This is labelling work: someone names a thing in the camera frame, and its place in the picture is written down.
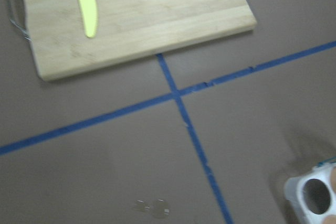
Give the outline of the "clear plastic egg box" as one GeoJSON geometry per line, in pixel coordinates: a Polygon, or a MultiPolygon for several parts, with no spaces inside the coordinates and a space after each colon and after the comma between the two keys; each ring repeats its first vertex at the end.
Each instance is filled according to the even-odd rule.
{"type": "Polygon", "coordinates": [[[335,215],[335,193],[330,184],[334,167],[335,157],[332,157],[319,162],[310,172],[285,182],[285,199],[299,223],[322,223],[327,216],[335,215]]]}

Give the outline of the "brown egg in box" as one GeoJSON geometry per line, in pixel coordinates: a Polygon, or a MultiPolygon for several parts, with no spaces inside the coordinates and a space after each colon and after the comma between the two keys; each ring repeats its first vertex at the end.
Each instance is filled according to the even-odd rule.
{"type": "Polygon", "coordinates": [[[333,192],[336,194],[336,167],[330,173],[330,184],[333,192]]]}
{"type": "Polygon", "coordinates": [[[336,224],[336,215],[327,216],[323,222],[323,224],[336,224]]]}

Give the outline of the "blue masking tape grid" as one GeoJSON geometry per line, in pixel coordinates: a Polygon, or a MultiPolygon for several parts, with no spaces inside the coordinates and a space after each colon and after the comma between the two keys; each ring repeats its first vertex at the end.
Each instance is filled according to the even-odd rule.
{"type": "Polygon", "coordinates": [[[220,191],[219,185],[216,181],[214,172],[212,171],[211,167],[208,164],[208,159],[206,157],[205,151],[200,143],[199,137],[197,136],[197,133],[195,131],[195,127],[190,119],[190,116],[188,114],[188,111],[182,101],[182,97],[190,95],[190,94],[194,94],[197,92],[200,92],[202,90],[208,89],[208,88],[212,88],[215,87],[219,84],[222,83],[226,83],[226,82],[230,82],[233,81],[235,79],[238,78],[242,78],[244,76],[248,76],[250,74],[256,73],[256,72],[260,72],[260,71],[264,71],[266,69],[270,69],[282,64],[286,64],[288,62],[291,61],[295,61],[297,59],[300,58],[304,58],[307,56],[311,56],[314,54],[317,54],[319,52],[325,51],[325,50],[329,50],[331,48],[335,48],[335,41],[331,41],[322,45],[318,45],[312,48],[308,48],[306,50],[300,51],[300,52],[296,52],[294,54],[290,54],[284,57],[280,57],[278,59],[274,59],[268,62],[264,62],[261,64],[258,64],[254,67],[247,67],[245,69],[230,73],[230,74],[226,74],[220,77],[217,77],[213,80],[210,80],[208,82],[201,82],[201,83],[197,83],[195,85],[183,88],[183,89],[178,89],[176,87],[174,78],[169,70],[169,67],[165,61],[165,58],[162,54],[158,54],[156,55],[157,60],[159,62],[159,65],[162,69],[162,72],[165,76],[165,79],[170,87],[171,92],[158,96],[158,97],[154,97],[151,98],[149,100],[145,100],[130,106],[126,106],[123,108],[120,108],[118,110],[109,112],[109,113],[105,113],[102,115],[98,115],[98,116],[94,116],[92,118],[89,119],[85,119],[79,122],[75,122],[73,124],[68,124],[66,126],[57,128],[55,130],[51,130],[45,133],[41,133],[32,137],[28,137],[26,139],[14,142],[14,143],[10,143],[10,144],[6,144],[1,146],[1,155],[6,155],[8,153],[12,153],[14,151],[18,151],[45,141],[49,141],[51,139],[60,137],[62,135],[66,135],[66,134],[70,134],[72,132],[76,132],[76,131],[80,131],[86,128],[89,128],[91,126],[100,124],[100,123],[104,123],[106,121],[110,121],[110,120],[114,120],[116,118],[128,115],[128,114],[133,114],[137,111],[141,111],[144,109],[147,109],[149,107],[152,106],[156,106],[159,105],[161,103],[167,102],[167,101],[171,101],[173,100],[178,108],[179,114],[183,119],[183,122],[185,124],[185,127],[188,131],[189,137],[192,141],[192,144],[194,146],[194,149],[198,155],[198,158],[202,164],[202,168],[205,172],[205,175],[207,177],[207,180],[209,182],[209,185],[212,188],[213,194],[216,198],[216,201],[218,203],[218,206],[220,208],[221,214],[223,215],[223,218],[225,220],[226,223],[233,223],[233,218],[229,212],[229,209],[227,207],[227,203],[225,202],[224,196],[222,194],[222,192],[220,191]]]}

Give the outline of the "bamboo cutting board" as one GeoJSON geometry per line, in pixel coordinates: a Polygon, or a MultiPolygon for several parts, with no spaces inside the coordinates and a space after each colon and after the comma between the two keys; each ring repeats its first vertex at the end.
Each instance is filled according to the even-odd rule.
{"type": "Polygon", "coordinates": [[[24,26],[45,81],[253,30],[246,0],[96,0],[85,35],[78,0],[23,0],[24,26]]]}

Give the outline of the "yellow plastic knife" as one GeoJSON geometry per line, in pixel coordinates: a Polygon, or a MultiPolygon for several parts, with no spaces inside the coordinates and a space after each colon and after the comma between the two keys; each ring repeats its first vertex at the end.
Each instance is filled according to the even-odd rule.
{"type": "Polygon", "coordinates": [[[78,0],[83,28],[88,38],[95,37],[98,27],[98,6],[96,0],[78,0]]]}

